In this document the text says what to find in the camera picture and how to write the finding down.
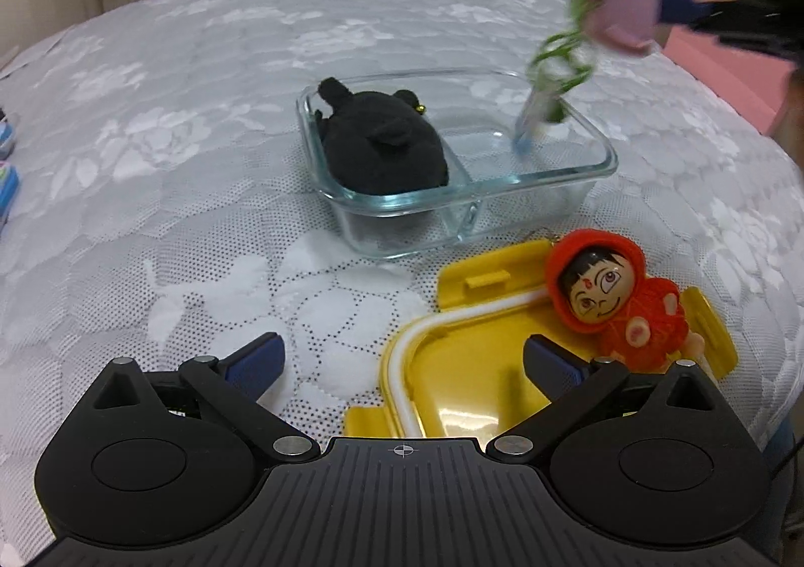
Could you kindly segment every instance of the red hooded doll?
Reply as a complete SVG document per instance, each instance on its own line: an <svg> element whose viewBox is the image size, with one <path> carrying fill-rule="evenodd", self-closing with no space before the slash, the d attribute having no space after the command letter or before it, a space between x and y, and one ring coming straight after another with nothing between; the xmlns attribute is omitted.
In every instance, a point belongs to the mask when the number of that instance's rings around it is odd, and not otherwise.
<svg viewBox="0 0 804 567"><path fill-rule="evenodd" d="M600 334L600 354L632 372L662 372L668 355L701 358L704 339L691 333L669 279L648 278L645 255L618 234L576 230L556 243L546 268L548 291L562 322Z"/></svg>

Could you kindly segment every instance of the black plush toy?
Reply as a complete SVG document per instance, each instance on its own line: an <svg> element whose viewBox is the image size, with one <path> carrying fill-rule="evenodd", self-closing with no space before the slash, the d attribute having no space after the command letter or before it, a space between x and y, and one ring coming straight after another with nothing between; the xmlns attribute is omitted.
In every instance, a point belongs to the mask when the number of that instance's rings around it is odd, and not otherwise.
<svg viewBox="0 0 804 567"><path fill-rule="evenodd" d="M342 186L394 195L449 182L441 138L422 116L425 107L413 91L353 93L328 77L319 84L319 95L332 107L328 119L315 113L324 155Z"/></svg>

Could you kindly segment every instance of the pink box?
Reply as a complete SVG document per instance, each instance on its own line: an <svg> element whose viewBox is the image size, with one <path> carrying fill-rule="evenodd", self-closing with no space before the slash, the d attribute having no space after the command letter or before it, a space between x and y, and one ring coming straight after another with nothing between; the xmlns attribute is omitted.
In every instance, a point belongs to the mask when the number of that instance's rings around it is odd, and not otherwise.
<svg viewBox="0 0 804 567"><path fill-rule="evenodd" d="M674 28L664 54L726 100L766 135L785 98L793 64L722 46L717 38Z"/></svg>

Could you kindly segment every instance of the pink object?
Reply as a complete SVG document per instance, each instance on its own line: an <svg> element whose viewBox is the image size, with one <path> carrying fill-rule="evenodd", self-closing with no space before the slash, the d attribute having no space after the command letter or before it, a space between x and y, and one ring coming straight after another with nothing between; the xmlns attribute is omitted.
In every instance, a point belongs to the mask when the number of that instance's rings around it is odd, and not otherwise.
<svg viewBox="0 0 804 567"><path fill-rule="evenodd" d="M664 54L726 100L760 134L767 135L785 100L793 64L736 50L714 36L674 28Z"/></svg>
<svg viewBox="0 0 804 567"><path fill-rule="evenodd" d="M648 55L654 47L659 0L603 0L587 16L584 31L612 50Z"/></svg>

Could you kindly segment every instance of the plush ear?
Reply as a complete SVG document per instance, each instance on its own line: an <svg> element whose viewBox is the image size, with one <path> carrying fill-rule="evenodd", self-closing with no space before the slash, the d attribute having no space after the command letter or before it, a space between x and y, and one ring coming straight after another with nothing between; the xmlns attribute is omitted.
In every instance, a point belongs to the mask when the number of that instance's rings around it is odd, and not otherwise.
<svg viewBox="0 0 804 567"><path fill-rule="evenodd" d="M403 102L410 104L413 108L419 107L419 98L413 91L408 91L407 88L403 88L394 93L394 97L398 97Z"/></svg>
<svg viewBox="0 0 804 567"><path fill-rule="evenodd" d="M351 100L352 92L334 77L327 77L326 80L319 84L319 96L335 112Z"/></svg>
<svg viewBox="0 0 804 567"><path fill-rule="evenodd" d="M319 131L319 139L322 141L327 137L327 123L329 123L329 119L325 119L321 110L317 109L315 111L315 127Z"/></svg>
<svg viewBox="0 0 804 567"><path fill-rule="evenodd" d="M410 144L411 136L409 122L400 119L380 125L367 138L377 146L401 150Z"/></svg>

